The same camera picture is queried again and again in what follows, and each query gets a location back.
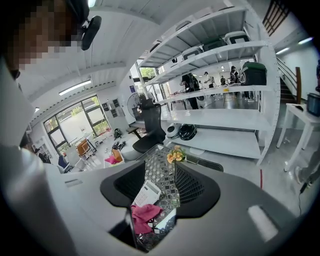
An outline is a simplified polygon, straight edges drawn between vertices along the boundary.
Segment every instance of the black chair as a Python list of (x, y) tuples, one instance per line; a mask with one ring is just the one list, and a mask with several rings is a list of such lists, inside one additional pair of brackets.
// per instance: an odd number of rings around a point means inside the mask
[(145, 153), (156, 144), (163, 144), (166, 133), (161, 128), (161, 105), (153, 104), (152, 99), (144, 100), (141, 104), (147, 134), (132, 146), (139, 153)]

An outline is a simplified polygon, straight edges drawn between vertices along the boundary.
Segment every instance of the white shelving unit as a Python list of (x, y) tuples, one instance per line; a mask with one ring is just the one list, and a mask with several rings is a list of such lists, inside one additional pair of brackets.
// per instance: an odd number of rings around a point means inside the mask
[(157, 75), (143, 86), (147, 87), (154, 84), (164, 84), (194, 70), (209, 67), (219, 63), (250, 59), (262, 47), (266, 46), (267, 43), (264, 41), (250, 41), (235, 43), (208, 50), (176, 64), (170, 69)]
[(162, 116), (162, 120), (171, 123), (208, 126), (208, 129), (198, 128), (197, 134), (191, 140), (176, 138), (172, 142), (197, 149), (257, 159), (256, 164), (260, 165), (271, 144), (279, 115), (280, 78), (277, 58), (261, 19), (248, 2), (246, 0), (229, 1), (234, 5), (233, 8), (204, 16), (176, 31), (158, 45), (138, 67), (158, 69), (173, 58), (177, 58), (186, 49), (200, 46), (209, 38), (224, 37), (229, 32), (245, 30), (250, 38), (249, 42), (226, 45), (195, 55), (158, 74), (144, 86), (163, 84), (212, 65), (254, 57), (267, 69), (266, 85), (233, 85), (202, 89), (178, 94), (158, 103), (165, 104), (221, 93), (261, 92), (258, 97), (258, 109), (179, 110)]
[(161, 120), (175, 124), (193, 124), (226, 128), (268, 131), (271, 125), (257, 109), (176, 110)]
[(179, 29), (158, 45), (138, 66), (159, 68), (184, 50), (199, 46), (209, 38), (224, 37), (227, 33), (242, 31), (246, 8), (234, 7), (206, 15)]
[(196, 135), (191, 140), (176, 138), (170, 141), (196, 149), (232, 156), (253, 159), (261, 157), (256, 135), (249, 131), (198, 128)]
[(235, 92), (248, 92), (248, 91), (257, 91), (257, 92), (270, 92), (272, 91), (272, 87), (268, 85), (232, 85), (225, 87), (217, 87), (217, 88), (209, 88), (209, 89), (201, 89), (188, 93), (177, 94), (172, 97), (168, 97), (164, 100), (158, 101), (158, 104), (165, 104), (174, 101), (186, 100), (189, 98), (200, 97), (200, 96), (208, 96), (212, 94), (225, 94), (225, 93), (235, 93)]

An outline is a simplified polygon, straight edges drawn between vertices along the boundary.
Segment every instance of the black helmet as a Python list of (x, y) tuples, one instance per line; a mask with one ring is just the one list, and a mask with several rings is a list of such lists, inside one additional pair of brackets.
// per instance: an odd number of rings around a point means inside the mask
[(179, 131), (179, 137), (183, 141), (191, 140), (197, 134), (197, 127), (194, 124), (183, 124)]

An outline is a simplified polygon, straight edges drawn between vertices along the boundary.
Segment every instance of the table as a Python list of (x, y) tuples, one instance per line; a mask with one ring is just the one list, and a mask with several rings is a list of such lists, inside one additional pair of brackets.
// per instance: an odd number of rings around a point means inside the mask
[[(295, 106), (301, 106), (303, 108), (303, 111), (300, 109), (296, 108)], [(278, 143), (276, 144), (277, 148), (280, 148), (280, 145), (284, 139), (286, 130), (289, 125), (290, 118), (293, 116), (297, 116), (301, 121), (305, 123), (301, 138), (299, 140), (298, 145), (296, 146), (291, 159), (288, 161), (288, 164), (284, 167), (284, 171), (287, 172), (290, 167), (293, 165), (295, 162), (297, 156), (300, 153), (300, 150), (304, 150), (307, 147), (307, 144), (310, 140), (311, 134), (314, 130), (314, 127), (320, 126), (320, 118), (316, 117), (310, 113), (307, 112), (306, 110), (306, 105), (301, 105), (301, 104), (292, 104), (292, 103), (287, 103), (286, 104), (286, 111), (285, 111), (285, 118), (284, 118), (284, 124), (283, 128), (280, 134), (280, 138), (278, 140)]]
[(128, 129), (126, 129), (126, 131), (128, 134), (134, 133), (139, 139), (141, 139), (141, 136), (137, 132), (138, 129), (139, 127), (129, 127)]
[[(136, 159), (137, 161), (145, 161), (145, 180), (153, 182), (161, 189), (160, 199), (155, 205), (161, 207), (163, 211), (149, 221), (153, 232), (143, 235), (136, 234), (136, 239), (141, 242), (140, 244), (147, 251), (156, 247), (176, 224), (175, 209), (180, 206), (180, 197), (175, 184), (175, 164), (169, 163), (167, 160), (167, 154), (170, 151), (171, 148), (157, 144)], [(186, 154), (186, 161), (216, 171), (224, 171), (223, 167), (218, 163), (209, 162), (188, 154)]]

